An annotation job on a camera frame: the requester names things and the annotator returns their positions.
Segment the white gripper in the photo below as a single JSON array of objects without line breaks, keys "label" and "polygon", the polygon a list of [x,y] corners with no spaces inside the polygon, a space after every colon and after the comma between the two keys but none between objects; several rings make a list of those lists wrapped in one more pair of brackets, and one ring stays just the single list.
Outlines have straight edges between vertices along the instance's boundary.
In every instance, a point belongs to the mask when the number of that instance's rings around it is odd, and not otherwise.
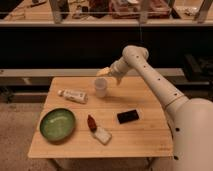
[{"label": "white gripper", "polygon": [[115,61],[110,68],[105,67],[97,72],[97,76],[112,76],[116,79],[116,84],[119,85],[123,78],[122,67],[119,61]]}]

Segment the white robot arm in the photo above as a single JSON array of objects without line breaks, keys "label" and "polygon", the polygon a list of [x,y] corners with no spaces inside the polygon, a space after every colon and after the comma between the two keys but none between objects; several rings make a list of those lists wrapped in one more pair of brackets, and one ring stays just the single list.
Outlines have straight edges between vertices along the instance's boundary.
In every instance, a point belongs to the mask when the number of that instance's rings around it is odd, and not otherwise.
[{"label": "white robot arm", "polygon": [[213,102],[189,99],[148,64],[148,57],[146,48],[128,45],[97,75],[115,77],[120,84],[129,70],[136,70],[173,121],[173,171],[213,171]]}]

